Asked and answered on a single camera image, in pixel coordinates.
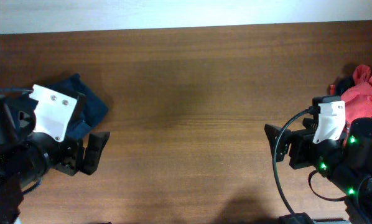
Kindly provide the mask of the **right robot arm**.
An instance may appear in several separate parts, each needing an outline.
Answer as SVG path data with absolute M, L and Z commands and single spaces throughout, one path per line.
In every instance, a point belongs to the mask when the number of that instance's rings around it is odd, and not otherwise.
M 339 96 L 321 96 L 312 106 L 294 115 L 283 127 L 264 127 L 272 156 L 274 180 L 289 211 L 279 223 L 314 223 L 306 213 L 296 213 L 285 198 L 277 163 L 290 157 L 294 169 L 313 167 L 309 174 L 329 180 L 343 192 L 347 223 L 372 223 L 372 118 L 346 123 L 345 102 Z

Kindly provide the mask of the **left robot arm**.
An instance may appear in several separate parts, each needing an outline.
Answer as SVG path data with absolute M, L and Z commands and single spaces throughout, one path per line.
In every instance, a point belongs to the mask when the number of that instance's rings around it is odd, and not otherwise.
M 56 140 L 35 133 L 34 112 L 17 100 L 0 95 L 0 223 L 15 223 L 19 205 L 51 169 L 75 175 L 92 175 L 98 168 L 109 132 L 81 139 Z

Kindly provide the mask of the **navy blue shorts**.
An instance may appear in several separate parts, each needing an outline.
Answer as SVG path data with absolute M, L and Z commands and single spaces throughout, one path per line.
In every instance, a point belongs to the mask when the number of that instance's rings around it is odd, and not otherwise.
M 102 122 L 108 113 L 107 105 L 81 81 L 81 76 L 77 73 L 62 81 L 44 87 L 71 96 L 77 100 L 77 105 L 68 123 L 65 138 L 84 138 L 93 128 Z M 30 99 L 29 95 L 30 93 L 23 94 L 18 99 L 34 111 L 37 101 Z

